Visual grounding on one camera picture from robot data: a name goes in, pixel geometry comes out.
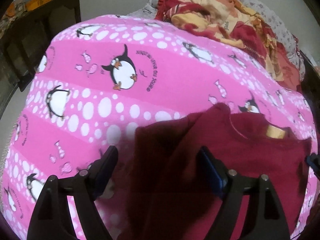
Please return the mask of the pink penguin print blanket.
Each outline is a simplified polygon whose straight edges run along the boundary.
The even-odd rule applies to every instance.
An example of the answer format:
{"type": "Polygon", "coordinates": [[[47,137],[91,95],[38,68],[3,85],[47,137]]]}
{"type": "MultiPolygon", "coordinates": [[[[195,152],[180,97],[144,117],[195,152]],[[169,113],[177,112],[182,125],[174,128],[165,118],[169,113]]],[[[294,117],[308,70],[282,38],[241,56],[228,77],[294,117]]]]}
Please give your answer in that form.
{"type": "MultiPolygon", "coordinates": [[[[292,132],[298,140],[311,140],[310,153],[317,151],[315,122],[302,94],[274,81],[238,48],[129,16],[105,15],[67,28],[44,53],[10,139],[3,218],[15,237],[28,239],[48,177],[73,177],[115,146],[118,163],[94,203],[111,238],[120,239],[128,224],[136,129],[218,103],[233,114],[262,114],[268,137],[283,139],[292,132]]],[[[307,168],[303,206],[289,230],[293,238],[305,228],[317,193],[317,179],[307,168]]]]}

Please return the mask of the yellow orange box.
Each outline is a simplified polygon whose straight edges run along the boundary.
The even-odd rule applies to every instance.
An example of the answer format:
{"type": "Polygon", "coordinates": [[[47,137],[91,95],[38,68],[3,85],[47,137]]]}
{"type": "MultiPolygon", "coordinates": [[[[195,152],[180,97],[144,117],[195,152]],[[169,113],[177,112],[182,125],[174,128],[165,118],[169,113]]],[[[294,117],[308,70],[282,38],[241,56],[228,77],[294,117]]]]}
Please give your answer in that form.
{"type": "Polygon", "coordinates": [[[33,11],[50,1],[51,0],[30,0],[25,4],[25,8],[27,11],[33,11]]]}

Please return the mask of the maroon red t-shirt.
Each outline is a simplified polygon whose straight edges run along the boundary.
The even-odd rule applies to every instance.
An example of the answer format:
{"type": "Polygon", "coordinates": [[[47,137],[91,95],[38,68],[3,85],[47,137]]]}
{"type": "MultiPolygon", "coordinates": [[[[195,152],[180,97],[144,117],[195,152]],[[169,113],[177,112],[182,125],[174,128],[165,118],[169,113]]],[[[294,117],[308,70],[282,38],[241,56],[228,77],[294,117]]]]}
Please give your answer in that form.
{"type": "Polygon", "coordinates": [[[296,227],[308,180],[311,140],[292,132],[268,137],[262,114],[231,113],[218,103],[180,120],[135,132],[126,200],[128,224],[120,239],[203,239],[220,207],[199,178],[196,155],[206,146],[227,168],[248,177],[266,174],[280,198],[289,230],[296,227]]]}

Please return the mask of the red yellow floral quilt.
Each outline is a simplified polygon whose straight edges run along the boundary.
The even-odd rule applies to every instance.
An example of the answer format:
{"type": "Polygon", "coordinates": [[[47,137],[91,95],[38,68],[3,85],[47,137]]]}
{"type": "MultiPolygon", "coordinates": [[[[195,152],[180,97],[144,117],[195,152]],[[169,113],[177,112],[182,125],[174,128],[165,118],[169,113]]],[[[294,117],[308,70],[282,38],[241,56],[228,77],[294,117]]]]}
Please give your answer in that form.
{"type": "Polygon", "coordinates": [[[298,69],[289,61],[283,43],[258,12],[239,0],[158,0],[155,18],[241,49],[281,86],[300,90],[298,69]]]}

